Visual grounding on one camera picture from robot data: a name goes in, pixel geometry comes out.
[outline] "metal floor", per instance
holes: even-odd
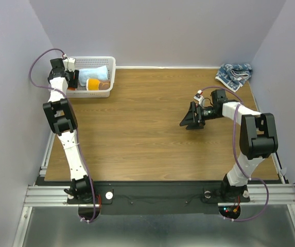
[[[242,206],[242,218],[261,206]],[[295,247],[295,229],[286,205],[270,205],[259,218],[244,223],[216,215],[101,215],[80,222],[77,208],[33,208],[24,245],[98,247]]]

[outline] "brown object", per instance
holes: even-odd
[[[216,72],[215,69],[119,69],[109,98],[71,99],[79,141],[93,179],[222,180],[235,163],[233,121],[209,120],[203,130],[196,131],[179,127],[199,89],[222,86],[214,79]],[[248,83],[238,95],[245,106],[256,110]],[[238,144],[240,131],[237,133]],[[277,179],[272,158],[263,161],[253,177]],[[57,137],[45,179],[70,180],[65,153]]]

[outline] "screw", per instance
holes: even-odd
[[[244,198],[248,198],[249,197],[249,192],[247,190],[245,190],[243,193],[242,193],[242,196]]]
[[[211,192],[209,190],[204,192],[204,197],[206,197],[207,199],[211,198]]]

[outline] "yellow cup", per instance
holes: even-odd
[[[100,81],[98,79],[88,79],[86,81],[86,90],[99,90]]]
[[[86,90],[107,90],[111,86],[110,81],[99,81],[98,79],[88,79],[86,81]]]

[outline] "blue patterned towel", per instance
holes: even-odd
[[[252,68],[249,63],[223,64],[216,74],[216,80],[228,89],[236,92],[251,77]]]

